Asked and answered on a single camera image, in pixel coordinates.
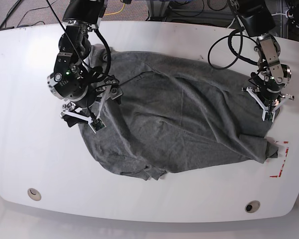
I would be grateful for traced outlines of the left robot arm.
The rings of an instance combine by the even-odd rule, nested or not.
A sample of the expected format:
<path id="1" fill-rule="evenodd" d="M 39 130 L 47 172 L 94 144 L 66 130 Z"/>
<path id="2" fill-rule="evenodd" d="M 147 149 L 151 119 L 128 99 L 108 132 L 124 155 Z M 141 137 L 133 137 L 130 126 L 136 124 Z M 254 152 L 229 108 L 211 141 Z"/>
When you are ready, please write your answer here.
<path id="1" fill-rule="evenodd" d="M 294 97 L 282 93 L 282 89 L 291 80 L 292 72 L 288 65 L 280 62 L 280 45 L 270 33 L 276 26 L 273 15 L 263 0 L 230 0 L 228 6 L 238 23 L 238 28 L 225 37 L 235 56 L 234 61 L 242 60 L 258 67 L 257 72 L 252 72 L 248 80 L 252 86 L 243 88 L 243 91 L 259 104 L 264 121 L 274 121 L 280 107 L 286 100 L 293 100 Z M 232 39 L 235 36 L 254 42 L 254 51 L 259 55 L 258 61 L 242 56 L 242 45 L 238 51 L 234 50 Z"/>

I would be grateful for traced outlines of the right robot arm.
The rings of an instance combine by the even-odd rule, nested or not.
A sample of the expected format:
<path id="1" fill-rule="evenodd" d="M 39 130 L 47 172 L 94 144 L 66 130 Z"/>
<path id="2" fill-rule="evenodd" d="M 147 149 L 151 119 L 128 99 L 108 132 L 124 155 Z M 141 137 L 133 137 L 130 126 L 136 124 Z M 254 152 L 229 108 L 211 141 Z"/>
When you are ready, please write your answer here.
<path id="1" fill-rule="evenodd" d="M 72 0 L 59 24 L 63 26 L 59 53 L 54 70 L 47 77 L 50 92 L 61 100 L 61 118 L 69 127 L 87 124 L 93 132 L 105 127 L 101 110 L 107 99 L 120 101 L 123 92 L 119 80 L 110 75 L 111 50 L 99 32 L 99 24 L 107 7 L 105 0 Z M 85 62 L 92 45 L 90 32 L 96 33 L 105 47 L 106 66 L 91 67 Z"/>

